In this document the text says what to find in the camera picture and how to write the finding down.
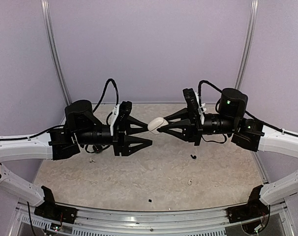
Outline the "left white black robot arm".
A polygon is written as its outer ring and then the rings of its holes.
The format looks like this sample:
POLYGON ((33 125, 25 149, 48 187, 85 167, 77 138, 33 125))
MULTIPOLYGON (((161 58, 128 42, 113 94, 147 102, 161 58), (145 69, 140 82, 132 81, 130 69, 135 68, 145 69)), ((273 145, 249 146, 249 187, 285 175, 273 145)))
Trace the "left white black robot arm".
POLYGON ((4 162, 41 159, 64 160, 80 153, 85 145, 110 145, 116 156, 130 156, 152 145, 149 139, 139 138, 146 132, 146 124, 131 117, 132 103, 115 106, 114 120, 103 124, 93 114, 92 103, 78 100, 65 108, 65 124, 29 136, 0 136, 0 189, 3 189, 31 206, 42 210, 49 218, 60 215, 52 191, 38 187, 11 173, 4 162))

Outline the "white earbuds charging case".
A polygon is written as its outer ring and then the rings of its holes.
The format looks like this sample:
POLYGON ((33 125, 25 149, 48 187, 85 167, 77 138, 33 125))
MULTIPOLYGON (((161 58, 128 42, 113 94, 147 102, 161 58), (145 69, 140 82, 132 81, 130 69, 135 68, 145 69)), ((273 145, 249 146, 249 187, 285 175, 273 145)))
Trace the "white earbuds charging case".
POLYGON ((168 125, 169 123, 162 117, 157 117, 148 124, 148 131, 154 135, 159 135, 158 128, 168 125))

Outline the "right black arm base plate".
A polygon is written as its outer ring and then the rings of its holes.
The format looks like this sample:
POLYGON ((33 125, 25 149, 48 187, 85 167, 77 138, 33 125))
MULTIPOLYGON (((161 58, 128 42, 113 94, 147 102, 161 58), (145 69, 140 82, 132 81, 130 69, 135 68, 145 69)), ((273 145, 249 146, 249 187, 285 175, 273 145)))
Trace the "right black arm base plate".
POLYGON ((260 201, 260 191, 262 188, 263 185, 254 187, 249 195, 247 203, 226 209, 229 223, 246 221, 270 213, 269 206, 260 201))

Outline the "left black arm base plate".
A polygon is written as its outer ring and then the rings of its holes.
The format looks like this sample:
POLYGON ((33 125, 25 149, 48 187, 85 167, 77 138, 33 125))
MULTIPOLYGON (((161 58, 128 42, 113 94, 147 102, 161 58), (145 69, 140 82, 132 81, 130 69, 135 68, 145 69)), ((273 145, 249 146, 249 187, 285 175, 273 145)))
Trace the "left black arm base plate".
POLYGON ((74 207, 58 205, 51 189, 45 186, 41 186, 41 189, 44 193, 44 202, 35 207, 34 214, 60 223, 74 224, 78 210, 74 207))

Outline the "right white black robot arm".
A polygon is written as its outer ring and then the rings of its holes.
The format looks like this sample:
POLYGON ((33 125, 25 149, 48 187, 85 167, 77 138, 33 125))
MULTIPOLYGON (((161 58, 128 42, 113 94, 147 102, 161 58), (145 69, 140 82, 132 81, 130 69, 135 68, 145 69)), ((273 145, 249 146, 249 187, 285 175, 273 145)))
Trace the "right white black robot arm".
POLYGON ((272 127, 256 118, 245 118, 247 95, 234 88, 220 90, 215 114, 205 112, 200 92, 184 89, 186 108, 165 118, 152 120, 153 134, 166 133, 198 146, 205 135, 223 135, 242 149, 269 151, 298 158, 298 133, 272 127))

